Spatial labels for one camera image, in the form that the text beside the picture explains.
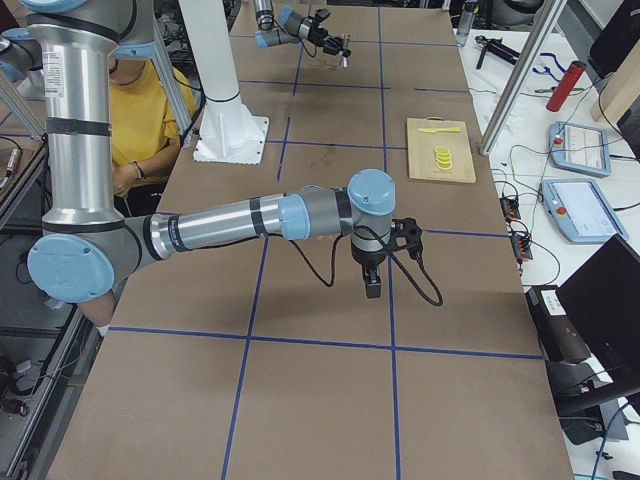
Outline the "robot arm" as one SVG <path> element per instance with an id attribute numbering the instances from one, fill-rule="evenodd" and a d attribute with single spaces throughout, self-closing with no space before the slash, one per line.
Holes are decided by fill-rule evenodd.
<path id="1" fill-rule="evenodd" d="M 124 47 L 141 56 L 154 40 L 148 1 L 32 1 L 28 30 L 42 49 L 53 204 L 28 256 L 34 283 L 81 304 L 110 292 L 152 261 L 253 238 L 351 240 L 368 297 L 381 291 L 391 241 L 392 178 L 377 169 L 348 185 L 308 186 L 194 214 L 126 218 L 114 207 L 108 59 Z"/>
<path id="2" fill-rule="evenodd" d="M 257 0 L 253 6 L 258 27 L 254 38 L 259 48 L 307 41 L 320 47 L 325 54 L 340 56 L 345 62 L 351 56 L 347 37 L 333 36 L 322 26 L 331 15 L 328 9 L 321 8 L 313 16 L 303 16 L 291 7 L 284 6 L 276 16 L 271 1 Z"/>

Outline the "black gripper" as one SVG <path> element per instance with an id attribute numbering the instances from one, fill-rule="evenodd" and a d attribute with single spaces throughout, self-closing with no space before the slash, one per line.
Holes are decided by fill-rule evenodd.
<path id="1" fill-rule="evenodd" d="M 350 42 L 349 34 L 332 36 L 318 25 L 312 25 L 308 32 L 308 41 L 314 46 L 321 47 L 323 52 L 332 56 L 349 57 L 351 51 L 347 48 Z"/>
<path id="2" fill-rule="evenodd" d="M 352 256 L 362 267 L 366 297 L 379 298 L 381 279 L 378 266 L 386 258 L 383 246 L 369 230 L 355 230 L 350 235 L 350 242 Z"/>

